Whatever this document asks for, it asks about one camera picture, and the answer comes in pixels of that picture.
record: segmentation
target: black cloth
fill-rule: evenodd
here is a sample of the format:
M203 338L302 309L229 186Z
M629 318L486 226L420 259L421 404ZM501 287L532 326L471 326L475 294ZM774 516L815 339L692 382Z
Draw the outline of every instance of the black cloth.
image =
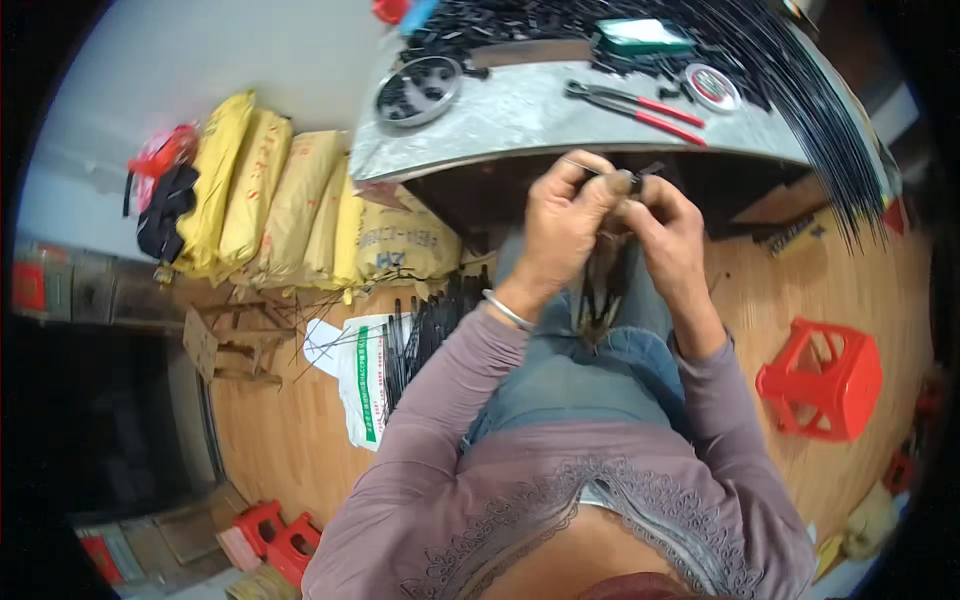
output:
M193 167L180 164L156 182L150 205L140 213L136 227L136 243L140 250L167 262L177 259L183 250L183 238L177 233L177 219L197 205L193 184L199 176Z

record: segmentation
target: lace trim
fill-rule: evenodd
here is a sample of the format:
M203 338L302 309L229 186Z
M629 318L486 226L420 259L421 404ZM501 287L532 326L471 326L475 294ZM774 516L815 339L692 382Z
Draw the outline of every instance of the lace trim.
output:
M404 580L400 588L414 600L444 600L464 591L467 600L478 598L493 579L569 525L576 515L580 491L595 480L610 488L614 503L634 535L658 548L698 593L708 591L707 587L675 545L662 537L669 533L655 532L654 525L632 518L631 505L640 515L662 519L690 534L692 540L684 542L701 546L702 552L695 554L712 563L705 568L710 578L708 586L715 587L715 593L756 598L756 584L763 571L748 568L743 539L717 525L719 508L704 507L698 493L681 488L669 475L638 472L626 457L600 456L565 461L553 475L537 478L532 484L520 483L519 492L511 496L489 499L484 514L469 517L467 529L453 536L447 547L424 551L426 576ZM538 529L543 529L543 533L508 557L497 559L504 549ZM495 566L465 590L480 569L493 561Z

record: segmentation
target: red stool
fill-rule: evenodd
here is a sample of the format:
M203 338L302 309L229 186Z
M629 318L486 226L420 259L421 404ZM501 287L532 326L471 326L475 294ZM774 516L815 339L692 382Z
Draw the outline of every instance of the red stool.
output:
M314 551L320 545L320 532L310 525L310 518L309 513L298 516L297 520L290 523L289 527L279 532L276 538L267 544L267 563L278 570L290 585L297 589L300 589L303 572L313 554L307 554L303 549L298 548L302 542L294 544L294 537L302 537L302 541L313 546Z
M830 357L826 360L813 344L816 334L827 343ZM843 340L840 351L835 337ZM797 318L790 324L790 339L783 351L756 374L756 391L770 402L780 431L848 441L863 433L882 382L873 337L851 327ZM813 418L798 424L794 403L815 409ZM820 426L822 417L829 420L829 429Z
M267 544L283 531L280 521L280 501L252 506L233 518L233 524L240 528L243 537L250 543L257 556L267 554Z

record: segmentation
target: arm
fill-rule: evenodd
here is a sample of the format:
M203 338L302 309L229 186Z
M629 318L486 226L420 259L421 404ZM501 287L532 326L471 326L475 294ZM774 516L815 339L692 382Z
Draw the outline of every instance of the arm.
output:
M704 276L703 215L676 187L644 178L640 202L618 208L643 244L647 268L674 322L677 359L697 455L714 478L755 493L785 522L803 524L767 455L733 343Z
M496 288L497 300L532 323L583 268L601 219L622 196L611 186L629 189L605 159L584 151L568 158L530 188L524 254ZM574 197L586 174L576 163L612 174L612 180L593 178ZM464 318L407 386L347 508L365 499L402 504L452 481L460 438L500 378L522 362L528 337L487 303Z

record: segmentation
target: pink long-sleeve shirt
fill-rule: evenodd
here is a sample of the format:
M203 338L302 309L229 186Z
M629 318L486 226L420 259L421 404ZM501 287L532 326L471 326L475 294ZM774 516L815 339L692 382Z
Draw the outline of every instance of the pink long-sleeve shirt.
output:
M458 448L529 334L482 308L407 387L370 469L307 567L313 600L477 598L576 515L582 489L699 593L797 598L814 552L776 467L730 340L677 359L697 441L654 423L568 420Z

